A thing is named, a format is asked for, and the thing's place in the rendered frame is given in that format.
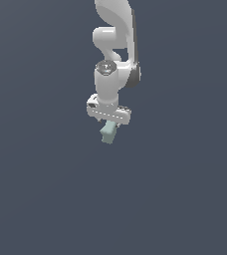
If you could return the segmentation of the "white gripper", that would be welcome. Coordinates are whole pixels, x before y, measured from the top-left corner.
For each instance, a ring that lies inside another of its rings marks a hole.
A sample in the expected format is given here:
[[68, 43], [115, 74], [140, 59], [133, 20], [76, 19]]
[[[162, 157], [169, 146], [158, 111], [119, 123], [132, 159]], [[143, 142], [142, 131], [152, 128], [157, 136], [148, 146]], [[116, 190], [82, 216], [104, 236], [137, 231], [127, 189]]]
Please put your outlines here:
[[108, 110], [98, 102], [98, 95], [92, 94], [87, 100], [87, 113], [98, 121], [106, 120], [105, 126], [100, 130], [103, 136], [102, 142], [112, 144], [116, 134], [116, 124], [127, 125], [130, 121], [131, 109], [117, 106]]

